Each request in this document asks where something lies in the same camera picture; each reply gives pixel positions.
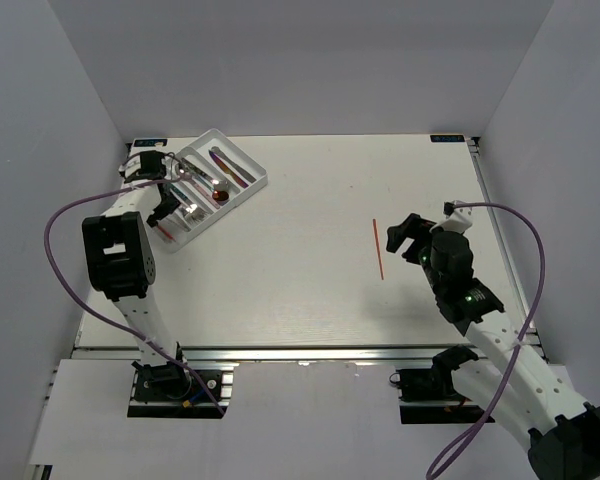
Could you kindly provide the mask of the orange chopstick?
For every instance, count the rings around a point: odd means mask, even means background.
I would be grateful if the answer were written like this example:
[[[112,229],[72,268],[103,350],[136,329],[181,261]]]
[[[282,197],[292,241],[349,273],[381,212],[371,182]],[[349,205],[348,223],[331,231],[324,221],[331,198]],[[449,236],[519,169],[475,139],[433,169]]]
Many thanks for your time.
[[[162,226],[156,225],[155,229],[160,232],[160,234],[169,242],[175,241],[174,238],[169,234],[167,230],[165,230]]]
[[[379,232],[378,232],[378,225],[377,225],[377,219],[373,218],[372,219],[372,229],[373,229],[373,235],[374,235],[374,243],[375,243],[375,250],[376,250],[376,257],[377,257],[377,262],[378,262],[378,269],[379,269],[379,275],[380,275],[380,279],[381,281],[384,281],[384,268],[383,268],[383,262],[382,262],[382,254],[381,254],[381,248],[380,248],[380,239],[379,239]]]

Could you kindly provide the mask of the iridescent gold spoon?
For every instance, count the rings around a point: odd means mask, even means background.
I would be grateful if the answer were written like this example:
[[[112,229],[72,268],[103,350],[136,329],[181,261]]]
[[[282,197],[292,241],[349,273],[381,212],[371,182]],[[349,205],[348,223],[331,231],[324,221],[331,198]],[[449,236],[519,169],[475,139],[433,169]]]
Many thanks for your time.
[[[212,192],[212,198],[219,205],[224,205],[229,201],[230,196],[227,191],[214,190]]]

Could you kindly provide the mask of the silver spoon dark handle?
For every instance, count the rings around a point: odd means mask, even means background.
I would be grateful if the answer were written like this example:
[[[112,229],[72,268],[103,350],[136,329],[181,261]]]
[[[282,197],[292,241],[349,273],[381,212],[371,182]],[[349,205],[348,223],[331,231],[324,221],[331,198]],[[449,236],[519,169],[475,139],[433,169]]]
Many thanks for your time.
[[[193,163],[191,163],[189,160],[183,158],[181,160],[181,164],[183,165],[183,168],[187,172],[189,172],[192,176],[196,176],[197,178],[202,179],[204,182],[206,182],[211,187],[212,190],[227,191],[229,189],[229,186],[228,186],[228,183],[226,180],[221,180],[221,179],[211,176],[206,171],[202,170],[201,168],[199,168],[196,165],[194,165]]]

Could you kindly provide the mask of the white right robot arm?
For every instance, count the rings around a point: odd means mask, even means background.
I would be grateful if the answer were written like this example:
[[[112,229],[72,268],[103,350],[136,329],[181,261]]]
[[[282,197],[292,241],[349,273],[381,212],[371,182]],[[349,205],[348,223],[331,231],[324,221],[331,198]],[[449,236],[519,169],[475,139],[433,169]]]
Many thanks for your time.
[[[429,370],[399,372],[406,402],[464,398],[506,429],[540,479],[600,477],[600,405],[576,392],[534,348],[502,301],[474,274],[465,233],[471,212],[441,222],[410,214],[387,230],[386,249],[422,268],[443,318],[468,340],[432,359]]]

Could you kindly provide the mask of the silver spoon pink handle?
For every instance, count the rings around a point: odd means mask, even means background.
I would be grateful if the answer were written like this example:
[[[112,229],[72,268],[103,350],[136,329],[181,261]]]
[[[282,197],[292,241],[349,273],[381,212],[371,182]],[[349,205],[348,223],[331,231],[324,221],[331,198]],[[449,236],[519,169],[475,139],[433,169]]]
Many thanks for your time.
[[[220,205],[212,197],[212,192],[206,188],[205,183],[200,183],[194,174],[182,168],[179,168],[178,171],[180,177],[186,180],[192,186],[192,188],[195,189],[202,197],[204,197],[213,208],[216,210],[220,208]]]

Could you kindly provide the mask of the green handle fork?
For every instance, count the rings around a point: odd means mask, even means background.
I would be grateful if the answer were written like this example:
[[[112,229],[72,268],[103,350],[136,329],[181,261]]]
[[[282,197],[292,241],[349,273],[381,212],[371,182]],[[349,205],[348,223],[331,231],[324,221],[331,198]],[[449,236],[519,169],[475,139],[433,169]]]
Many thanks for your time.
[[[191,206],[190,198],[182,190],[180,190],[175,184],[170,184],[169,190],[184,207],[188,208]]]

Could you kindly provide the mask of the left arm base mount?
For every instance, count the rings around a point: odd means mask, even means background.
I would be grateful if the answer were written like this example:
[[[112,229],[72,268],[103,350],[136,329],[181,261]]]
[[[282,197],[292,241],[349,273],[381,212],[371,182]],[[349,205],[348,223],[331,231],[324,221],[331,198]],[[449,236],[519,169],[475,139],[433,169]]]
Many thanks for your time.
[[[132,362],[135,370],[127,408],[128,418],[144,419],[221,419],[227,408],[224,392],[226,373],[198,370],[198,381],[186,369],[164,363],[158,366]]]

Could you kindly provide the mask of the dark handle fork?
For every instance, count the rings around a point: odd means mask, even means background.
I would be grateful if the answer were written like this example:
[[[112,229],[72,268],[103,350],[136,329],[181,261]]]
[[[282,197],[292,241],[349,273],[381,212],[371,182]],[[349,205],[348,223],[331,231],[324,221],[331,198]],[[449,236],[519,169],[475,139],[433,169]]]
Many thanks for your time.
[[[209,213],[198,204],[181,205],[179,211],[183,220],[191,224],[200,223],[209,216]]]

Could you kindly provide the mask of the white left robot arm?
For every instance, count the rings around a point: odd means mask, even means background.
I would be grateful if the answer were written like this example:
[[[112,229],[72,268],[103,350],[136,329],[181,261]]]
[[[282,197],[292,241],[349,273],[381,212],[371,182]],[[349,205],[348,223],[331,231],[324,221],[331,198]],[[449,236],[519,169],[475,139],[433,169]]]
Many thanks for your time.
[[[140,350],[137,367],[161,369],[157,387],[168,398],[179,399],[189,392],[192,377],[178,365],[167,365],[178,357],[179,344],[165,325],[151,290],[156,264],[147,231],[171,240],[173,236],[160,222],[180,203],[166,182],[164,153],[143,151],[134,158],[136,166],[123,173],[130,190],[101,215],[82,221],[87,270],[92,287],[114,304],[134,332]]]

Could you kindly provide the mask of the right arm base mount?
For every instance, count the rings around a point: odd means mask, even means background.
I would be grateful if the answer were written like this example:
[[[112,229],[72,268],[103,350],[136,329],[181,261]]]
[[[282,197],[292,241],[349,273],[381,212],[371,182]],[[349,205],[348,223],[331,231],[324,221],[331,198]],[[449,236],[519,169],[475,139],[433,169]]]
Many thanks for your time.
[[[456,345],[437,354],[427,368],[398,369],[389,384],[399,393],[403,425],[472,424],[483,410],[459,394],[452,373],[479,356],[469,347]]]

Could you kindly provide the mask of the silver ornate butter knife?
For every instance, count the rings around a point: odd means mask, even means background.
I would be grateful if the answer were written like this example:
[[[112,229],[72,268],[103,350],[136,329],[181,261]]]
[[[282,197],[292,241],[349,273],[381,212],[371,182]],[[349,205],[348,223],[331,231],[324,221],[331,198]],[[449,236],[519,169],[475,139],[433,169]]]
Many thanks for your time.
[[[224,160],[234,171],[236,171],[247,183],[251,184],[256,181],[256,178],[242,166],[234,162],[229,158],[219,147],[213,146],[209,151],[216,153],[222,160]]]

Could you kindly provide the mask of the iridescent rainbow knife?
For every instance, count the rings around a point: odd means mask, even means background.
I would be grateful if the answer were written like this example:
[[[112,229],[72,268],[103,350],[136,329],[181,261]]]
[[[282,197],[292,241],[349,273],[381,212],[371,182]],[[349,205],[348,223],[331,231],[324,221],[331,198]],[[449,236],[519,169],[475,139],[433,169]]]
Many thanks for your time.
[[[243,180],[236,171],[234,171],[224,160],[222,160],[216,153],[209,151],[209,156],[214,163],[227,175],[229,175],[236,184],[241,188],[246,189],[249,184]]]

